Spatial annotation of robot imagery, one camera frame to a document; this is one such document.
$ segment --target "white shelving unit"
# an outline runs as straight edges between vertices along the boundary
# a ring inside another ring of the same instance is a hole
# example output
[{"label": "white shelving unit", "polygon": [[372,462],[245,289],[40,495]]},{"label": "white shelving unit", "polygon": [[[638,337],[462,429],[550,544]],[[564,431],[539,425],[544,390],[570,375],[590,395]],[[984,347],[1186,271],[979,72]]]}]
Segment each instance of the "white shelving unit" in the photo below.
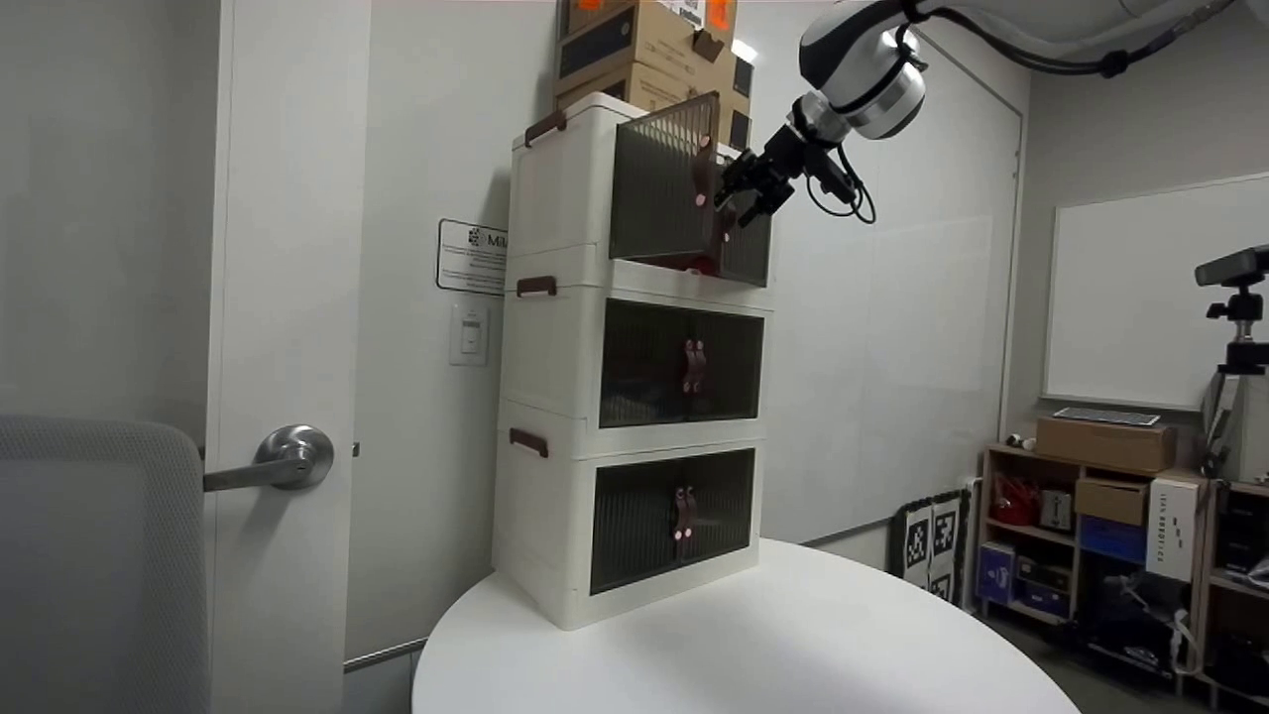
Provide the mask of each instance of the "white shelving unit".
[{"label": "white shelving unit", "polygon": [[590,93],[516,141],[496,571],[561,628],[759,560],[771,289],[615,244],[631,117]]}]

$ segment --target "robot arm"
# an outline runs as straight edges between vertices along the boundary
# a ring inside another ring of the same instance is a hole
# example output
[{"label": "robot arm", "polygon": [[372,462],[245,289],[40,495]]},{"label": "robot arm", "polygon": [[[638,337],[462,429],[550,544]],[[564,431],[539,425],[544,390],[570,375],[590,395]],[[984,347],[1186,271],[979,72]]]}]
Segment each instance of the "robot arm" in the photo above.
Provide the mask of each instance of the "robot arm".
[{"label": "robot arm", "polygon": [[902,133],[926,103],[917,23],[948,21],[1001,54],[1051,76],[1118,76],[1161,50],[1230,0],[843,0],[800,37],[800,76],[813,84],[761,154],[721,175],[717,202],[742,223],[783,210],[794,177],[811,175],[850,207],[843,219],[874,223],[874,198],[843,141]]}]

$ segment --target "white round table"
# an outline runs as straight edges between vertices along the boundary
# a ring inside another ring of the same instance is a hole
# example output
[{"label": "white round table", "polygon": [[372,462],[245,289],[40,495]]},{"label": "white round table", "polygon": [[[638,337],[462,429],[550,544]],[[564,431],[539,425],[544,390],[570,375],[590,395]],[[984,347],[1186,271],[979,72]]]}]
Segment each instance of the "white round table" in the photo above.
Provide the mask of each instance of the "white round table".
[{"label": "white round table", "polygon": [[759,567],[561,629],[500,576],[433,629],[417,714],[1071,714],[1077,703],[972,614],[850,560],[761,544]]}]

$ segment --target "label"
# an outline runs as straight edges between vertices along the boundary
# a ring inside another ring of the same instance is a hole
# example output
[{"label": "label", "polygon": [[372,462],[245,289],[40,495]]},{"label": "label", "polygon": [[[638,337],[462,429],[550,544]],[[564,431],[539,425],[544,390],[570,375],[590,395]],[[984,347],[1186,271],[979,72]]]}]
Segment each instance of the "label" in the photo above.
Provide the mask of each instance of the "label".
[{"label": "label", "polygon": [[508,231],[472,223],[435,223],[435,284],[458,294],[505,294]]}]

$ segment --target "sticker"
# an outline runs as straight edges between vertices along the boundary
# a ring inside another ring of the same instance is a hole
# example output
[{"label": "sticker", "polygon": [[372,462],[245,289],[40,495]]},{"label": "sticker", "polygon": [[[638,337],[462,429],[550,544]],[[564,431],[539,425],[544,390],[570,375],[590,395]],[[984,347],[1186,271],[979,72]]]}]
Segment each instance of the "sticker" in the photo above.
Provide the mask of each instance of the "sticker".
[{"label": "sticker", "polygon": [[505,294],[508,231],[472,223],[435,223],[435,284],[458,294]]}]

